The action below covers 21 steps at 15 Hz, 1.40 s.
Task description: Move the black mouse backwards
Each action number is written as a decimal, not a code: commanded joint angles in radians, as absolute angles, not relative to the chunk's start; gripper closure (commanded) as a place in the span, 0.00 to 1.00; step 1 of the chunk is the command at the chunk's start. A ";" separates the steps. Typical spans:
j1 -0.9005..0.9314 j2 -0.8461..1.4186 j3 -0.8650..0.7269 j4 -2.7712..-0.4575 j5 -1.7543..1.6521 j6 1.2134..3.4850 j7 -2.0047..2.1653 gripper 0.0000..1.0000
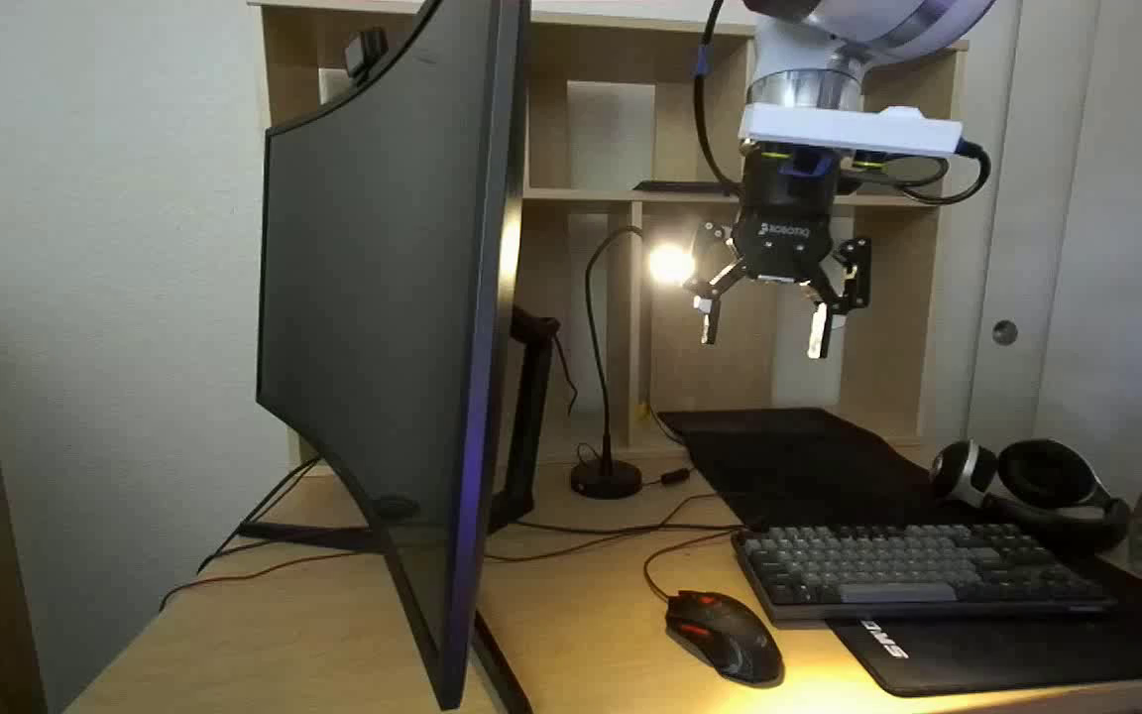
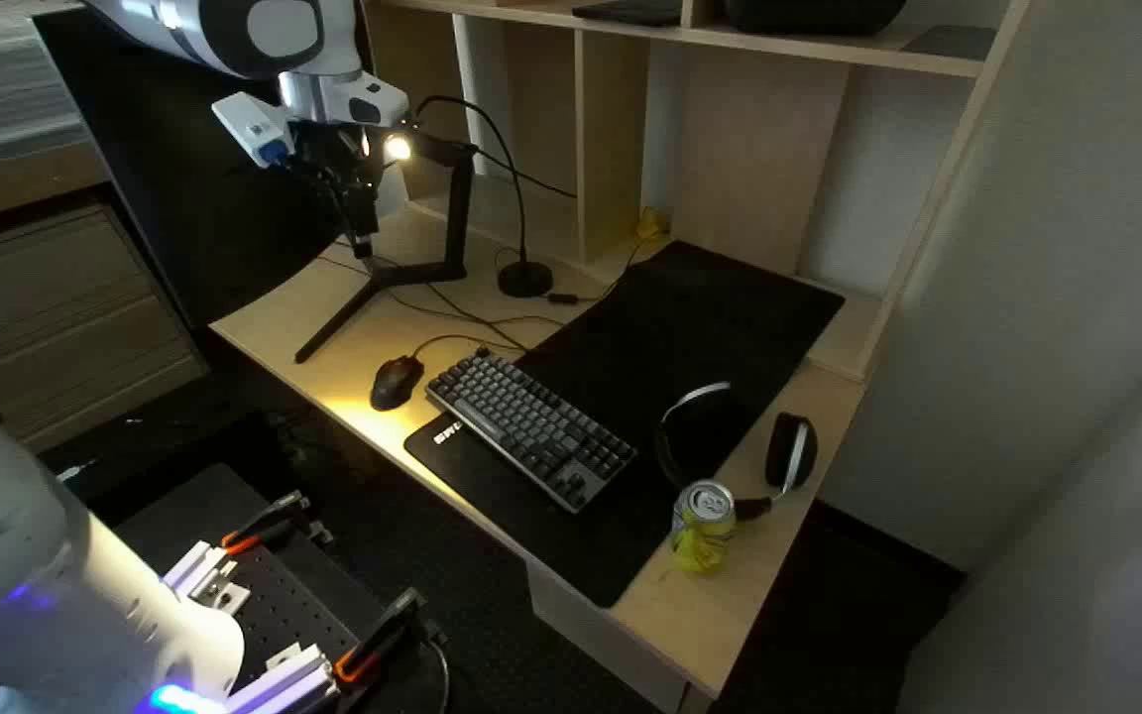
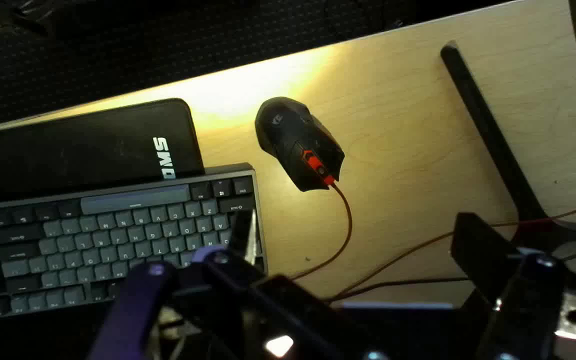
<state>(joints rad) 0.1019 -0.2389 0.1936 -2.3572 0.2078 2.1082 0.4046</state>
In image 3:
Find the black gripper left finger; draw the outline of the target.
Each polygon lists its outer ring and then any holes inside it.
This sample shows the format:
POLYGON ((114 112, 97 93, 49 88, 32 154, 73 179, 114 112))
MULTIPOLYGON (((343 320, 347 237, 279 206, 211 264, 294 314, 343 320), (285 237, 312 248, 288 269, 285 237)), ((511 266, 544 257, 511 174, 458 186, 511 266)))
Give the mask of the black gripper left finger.
POLYGON ((232 214, 227 248, 248 263, 254 260, 256 253, 254 230, 256 224, 252 211, 238 211, 232 214))

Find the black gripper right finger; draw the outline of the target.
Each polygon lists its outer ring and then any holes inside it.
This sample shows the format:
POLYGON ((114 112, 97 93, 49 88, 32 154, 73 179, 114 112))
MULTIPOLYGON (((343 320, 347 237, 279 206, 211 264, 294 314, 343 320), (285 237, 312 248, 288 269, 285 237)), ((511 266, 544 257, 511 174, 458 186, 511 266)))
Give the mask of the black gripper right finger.
POLYGON ((516 294, 526 257, 478 214, 455 217, 450 257, 474 287, 465 310, 491 312, 516 294))

